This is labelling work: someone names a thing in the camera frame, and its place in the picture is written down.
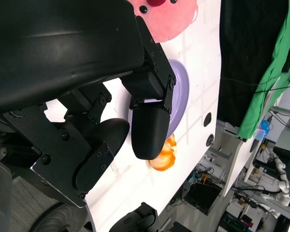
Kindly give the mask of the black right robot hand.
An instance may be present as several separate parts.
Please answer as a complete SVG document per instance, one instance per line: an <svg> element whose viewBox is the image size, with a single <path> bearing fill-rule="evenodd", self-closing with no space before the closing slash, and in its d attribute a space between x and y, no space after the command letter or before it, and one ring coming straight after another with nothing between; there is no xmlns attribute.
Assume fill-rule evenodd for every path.
<svg viewBox="0 0 290 232"><path fill-rule="evenodd" d="M153 207L145 202L132 212L127 213L109 232L159 232L159 216Z"/></svg>

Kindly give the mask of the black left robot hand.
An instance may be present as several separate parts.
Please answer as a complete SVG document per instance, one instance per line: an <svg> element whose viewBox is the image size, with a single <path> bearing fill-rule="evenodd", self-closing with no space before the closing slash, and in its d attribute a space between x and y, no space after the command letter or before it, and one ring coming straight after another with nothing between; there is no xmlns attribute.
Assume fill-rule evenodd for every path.
<svg viewBox="0 0 290 232"><path fill-rule="evenodd" d="M175 84L126 0L0 0L0 200L16 174L84 207L128 135L159 155Z"/></svg>

